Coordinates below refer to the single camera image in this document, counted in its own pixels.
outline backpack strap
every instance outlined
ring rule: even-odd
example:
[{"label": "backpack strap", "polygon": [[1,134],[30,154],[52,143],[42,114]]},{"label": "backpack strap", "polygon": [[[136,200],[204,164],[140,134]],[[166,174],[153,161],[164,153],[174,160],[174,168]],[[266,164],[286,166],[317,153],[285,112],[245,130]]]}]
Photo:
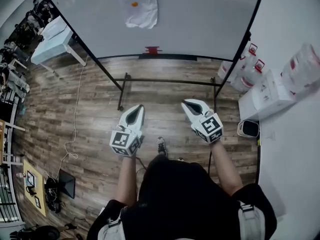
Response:
[{"label": "backpack strap", "polygon": [[265,240],[266,224],[265,215],[257,207],[241,201],[238,210],[240,239]]}]

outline black metal frame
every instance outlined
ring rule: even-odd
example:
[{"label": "black metal frame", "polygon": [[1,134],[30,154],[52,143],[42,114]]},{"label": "black metal frame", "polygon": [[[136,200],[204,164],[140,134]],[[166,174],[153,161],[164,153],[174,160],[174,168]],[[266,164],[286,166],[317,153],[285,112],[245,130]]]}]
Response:
[{"label": "black metal frame", "polygon": [[[217,96],[219,95],[221,89],[223,88],[223,86],[225,85],[228,77],[230,76],[230,74],[232,73],[232,71],[234,70],[237,61],[239,60],[239,58],[241,57],[241,54],[243,53],[248,41],[250,40],[250,28],[252,26],[252,23],[256,17],[258,8],[260,6],[261,0],[257,0],[255,8],[253,10],[253,14],[251,17],[251,20],[249,22],[249,25],[246,29],[246,32],[243,36],[243,39],[240,43],[240,46],[232,60],[232,65],[229,69],[229,71],[227,72],[225,78],[223,79],[222,83],[216,83],[216,79],[211,78],[210,82],[198,82],[198,81],[184,81],[184,80],[171,80],[171,79],[151,79],[151,78],[131,78],[131,76],[128,73],[125,73],[124,78],[113,78],[112,75],[105,69],[105,67],[101,64],[101,62],[99,61],[99,59],[91,52],[91,50],[86,46],[86,44],[82,41],[82,39],[79,37],[79,35],[75,32],[75,30],[73,29],[73,27],[69,24],[69,22],[67,21],[67,19],[61,14],[61,12],[59,11],[59,9],[56,7],[56,5],[54,4],[54,2],[52,0],[49,0],[51,2],[51,4],[57,9],[57,11],[59,12],[60,16],[62,17],[62,19],[65,21],[65,23],[69,26],[69,28],[73,31],[73,33],[75,34],[75,40],[83,47],[83,49],[88,53],[88,55],[94,60],[94,62],[99,66],[99,68],[110,78],[110,80],[117,86],[117,88],[120,90],[120,96],[119,96],[119,102],[118,102],[118,107],[117,110],[122,111],[124,108],[121,105],[122,103],[122,98],[123,98],[123,94],[124,94],[124,90],[125,90],[125,86],[126,86],[126,82],[162,82],[162,83],[176,83],[176,84],[191,84],[191,85],[203,85],[203,86],[213,86],[214,87],[214,108],[216,110],[217,108]],[[163,56],[163,54],[159,54],[158,56],[155,56],[156,54],[152,54],[152,58],[153,59],[158,59],[161,56]],[[185,54],[167,54],[167,55],[171,55],[174,56],[176,55],[178,58],[180,56],[188,56]],[[126,57],[126,56],[130,56],[130,55],[119,55],[119,56],[108,56],[108,57],[104,57],[104,58],[113,58],[113,57]],[[208,59],[218,59],[221,61],[231,61],[229,59],[221,59],[221,58],[215,58],[215,57],[208,57],[208,56],[196,56],[199,58],[208,58]]]},{"label": "black metal frame", "polygon": [[[3,179],[5,179],[5,169],[9,169],[10,167],[7,164],[1,164],[0,165],[0,173],[3,174]],[[0,185],[5,186],[6,183],[1,180],[0,177]],[[4,190],[3,194],[3,202],[0,203],[0,215],[4,221],[4,223],[10,223],[10,222],[17,222],[19,219],[11,220],[11,215],[13,217],[18,218],[16,209],[15,209],[15,202],[12,202],[12,193],[8,190]]]}]

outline small white device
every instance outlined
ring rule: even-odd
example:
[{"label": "small white device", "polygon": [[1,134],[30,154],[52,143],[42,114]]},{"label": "small white device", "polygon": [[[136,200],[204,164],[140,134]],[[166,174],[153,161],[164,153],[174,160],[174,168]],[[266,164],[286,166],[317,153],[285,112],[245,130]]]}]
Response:
[{"label": "small white device", "polygon": [[204,101],[192,98],[184,99],[181,106],[196,135],[208,143],[222,137],[224,126],[217,113],[214,113]]},{"label": "small white device", "polygon": [[136,105],[120,117],[116,130],[112,131],[110,147],[118,155],[132,157],[141,145],[141,127],[145,120],[145,107]]}]

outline picture frame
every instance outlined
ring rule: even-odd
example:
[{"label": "picture frame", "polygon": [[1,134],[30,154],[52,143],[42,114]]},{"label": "picture frame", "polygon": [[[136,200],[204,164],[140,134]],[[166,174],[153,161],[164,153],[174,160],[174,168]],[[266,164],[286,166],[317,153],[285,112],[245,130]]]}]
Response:
[{"label": "picture frame", "polygon": [[39,198],[38,197],[34,197],[34,200],[35,200],[35,205],[39,208],[39,209],[41,209],[41,205],[40,205],[40,200],[39,200]]},{"label": "picture frame", "polygon": [[30,171],[26,172],[26,180],[28,181],[29,184],[31,184],[31,186],[33,187],[36,186],[35,176]]}]

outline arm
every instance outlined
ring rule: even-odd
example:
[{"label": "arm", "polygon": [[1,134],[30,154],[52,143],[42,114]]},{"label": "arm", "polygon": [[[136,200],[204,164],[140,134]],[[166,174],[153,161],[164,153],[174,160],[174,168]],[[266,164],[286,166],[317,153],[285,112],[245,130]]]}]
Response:
[{"label": "arm", "polygon": [[135,156],[123,158],[115,200],[127,206],[132,206],[137,201]]},{"label": "arm", "polygon": [[244,186],[240,175],[220,140],[211,143],[210,148],[221,187],[232,196]]},{"label": "arm", "polygon": [[7,79],[6,79],[6,75],[4,73],[2,73],[2,78],[3,78],[3,85],[5,86],[7,84]]}]

